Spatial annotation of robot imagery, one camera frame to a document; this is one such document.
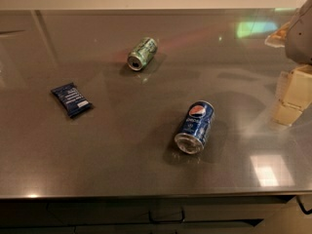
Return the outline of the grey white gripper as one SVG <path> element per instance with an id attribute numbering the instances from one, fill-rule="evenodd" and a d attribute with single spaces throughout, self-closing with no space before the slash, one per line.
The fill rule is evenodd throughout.
<path id="1" fill-rule="evenodd" d="M 303 64 L 283 71 L 277 82 L 272 120 L 291 126 L 312 103 L 312 0 L 306 0 L 291 21 L 271 33 L 264 44 L 285 47 L 288 59 Z"/>

